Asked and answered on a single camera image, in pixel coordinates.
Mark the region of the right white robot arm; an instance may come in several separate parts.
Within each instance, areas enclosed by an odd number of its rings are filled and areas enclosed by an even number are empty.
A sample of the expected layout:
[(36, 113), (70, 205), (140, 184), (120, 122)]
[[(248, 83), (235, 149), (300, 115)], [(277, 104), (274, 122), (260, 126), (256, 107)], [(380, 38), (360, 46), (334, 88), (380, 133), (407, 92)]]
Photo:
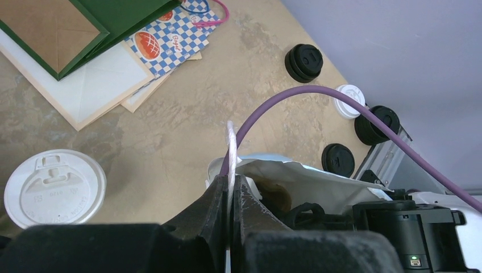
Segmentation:
[(389, 200), (328, 214), (306, 202), (281, 215), (294, 230), (367, 230), (383, 235), (404, 272), (481, 272), (481, 215), (455, 195), (396, 191)]

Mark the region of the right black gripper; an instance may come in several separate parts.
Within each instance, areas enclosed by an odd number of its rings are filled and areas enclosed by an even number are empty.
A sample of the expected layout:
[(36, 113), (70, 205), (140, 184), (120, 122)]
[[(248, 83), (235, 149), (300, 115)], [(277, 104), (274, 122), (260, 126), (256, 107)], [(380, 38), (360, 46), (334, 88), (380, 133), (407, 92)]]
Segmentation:
[(418, 204), (405, 195), (393, 201), (360, 202), (348, 214), (328, 214), (305, 202), (281, 215), (293, 230), (368, 230), (395, 248), (405, 272), (467, 272), (456, 227), (466, 219), (458, 210)]

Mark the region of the light blue paper bag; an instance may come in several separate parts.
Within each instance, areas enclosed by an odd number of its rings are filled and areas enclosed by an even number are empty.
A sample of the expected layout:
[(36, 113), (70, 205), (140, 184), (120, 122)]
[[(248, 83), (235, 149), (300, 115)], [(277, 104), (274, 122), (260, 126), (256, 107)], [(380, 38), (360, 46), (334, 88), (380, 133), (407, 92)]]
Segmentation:
[(360, 202), (389, 201), (389, 190), (382, 185), (349, 179), (292, 161), (278, 154), (236, 154), (232, 174), (248, 178), (255, 197), (260, 197), (256, 179), (265, 179), (287, 190), (292, 207), (305, 202), (319, 204), (328, 214), (347, 213)]

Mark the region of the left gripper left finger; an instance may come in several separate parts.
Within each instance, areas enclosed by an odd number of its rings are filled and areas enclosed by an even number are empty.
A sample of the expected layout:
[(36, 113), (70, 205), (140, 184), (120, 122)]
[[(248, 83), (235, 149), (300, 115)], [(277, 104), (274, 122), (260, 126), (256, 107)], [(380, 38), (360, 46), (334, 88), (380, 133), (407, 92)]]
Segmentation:
[(37, 225), (11, 241), (2, 272), (223, 272), (228, 179), (160, 224)]

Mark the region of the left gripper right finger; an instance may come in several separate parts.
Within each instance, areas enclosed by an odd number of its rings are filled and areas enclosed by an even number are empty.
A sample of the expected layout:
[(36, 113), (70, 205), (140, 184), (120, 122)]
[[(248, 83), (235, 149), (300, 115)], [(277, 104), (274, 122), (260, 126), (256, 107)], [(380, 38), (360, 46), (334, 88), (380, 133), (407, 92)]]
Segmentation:
[(231, 272), (403, 272), (398, 255), (371, 231), (294, 231), (237, 176), (231, 206)]

